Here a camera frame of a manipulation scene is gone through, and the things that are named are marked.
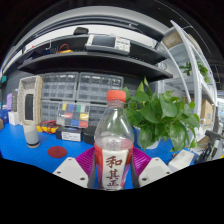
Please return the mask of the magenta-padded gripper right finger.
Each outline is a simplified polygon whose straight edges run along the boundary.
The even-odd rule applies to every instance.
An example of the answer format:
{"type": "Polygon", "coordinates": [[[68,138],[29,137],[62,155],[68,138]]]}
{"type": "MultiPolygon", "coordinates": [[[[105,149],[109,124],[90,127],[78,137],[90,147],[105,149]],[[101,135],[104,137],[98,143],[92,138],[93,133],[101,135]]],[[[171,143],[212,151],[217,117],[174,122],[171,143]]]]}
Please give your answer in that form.
{"type": "Polygon", "coordinates": [[[140,149],[133,148],[131,178],[134,188],[146,186],[172,174],[169,167],[159,158],[151,158],[140,149]]]}

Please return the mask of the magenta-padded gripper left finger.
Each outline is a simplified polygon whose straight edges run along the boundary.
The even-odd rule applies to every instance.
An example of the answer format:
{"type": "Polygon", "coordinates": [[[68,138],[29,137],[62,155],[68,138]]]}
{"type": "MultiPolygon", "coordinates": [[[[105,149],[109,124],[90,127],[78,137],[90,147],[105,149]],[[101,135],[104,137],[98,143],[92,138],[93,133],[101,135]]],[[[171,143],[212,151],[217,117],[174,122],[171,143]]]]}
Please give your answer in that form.
{"type": "Polygon", "coordinates": [[[91,147],[76,158],[66,158],[53,174],[78,186],[93,188],[95,172],[95,148],[91,147]]]}

